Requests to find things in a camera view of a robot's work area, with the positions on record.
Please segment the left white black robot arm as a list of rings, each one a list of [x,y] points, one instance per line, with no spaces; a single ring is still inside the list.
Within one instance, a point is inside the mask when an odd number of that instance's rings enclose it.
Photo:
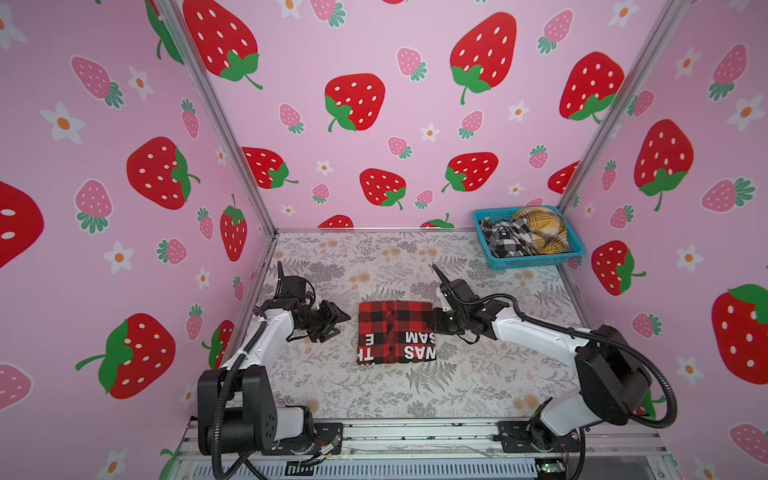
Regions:
[[[351,319],[335,303],[318,302],[300,276],[278,279],[273,298],[254,309],[238,350],[197,383],[198,446],[211,457],[226,453],[267,453],[282,447],[304,453],[315,443],[307,406],[278,407],[269,370],[283,345],[308,339],[325,342]]]

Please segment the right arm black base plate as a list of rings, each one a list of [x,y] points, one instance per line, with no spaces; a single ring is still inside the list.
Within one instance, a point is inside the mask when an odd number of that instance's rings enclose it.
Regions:
[[[527,421],[501,421],[497,423],[497,428],[493,441],[499,442],[505,453],[578,453],[581,448],[577,431],[556,436],[543,425],[531,426]]]

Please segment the red black plaid shirt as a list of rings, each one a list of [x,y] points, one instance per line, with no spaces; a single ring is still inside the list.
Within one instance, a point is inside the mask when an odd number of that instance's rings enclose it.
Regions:
[[[433,305],[417,301],[371,301],[359,304],[359,365],[435,361],[431,327]]]

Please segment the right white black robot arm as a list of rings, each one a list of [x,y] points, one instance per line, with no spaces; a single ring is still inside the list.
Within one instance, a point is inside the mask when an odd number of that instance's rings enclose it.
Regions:
[[[539,406],[528,423],[532,441],[541,450],[573,430],[599,423],[625,425],[651,384],[639,359],[626,351],[619,332],[573,329],[524,314],[512,296],[476,295],[464,280],[440,282],[442,306],[432,313],[439,334],[476,339],[487,337],[515,343],[551,357],[571,368],[578,387]]]

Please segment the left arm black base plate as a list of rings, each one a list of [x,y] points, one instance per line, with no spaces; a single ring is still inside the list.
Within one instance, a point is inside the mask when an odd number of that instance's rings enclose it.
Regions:
[[[344,424],[320,422],[307,436],[283,439],[262,452],[265,456],[313,456],[321,450],[332,455],[341,453]]]

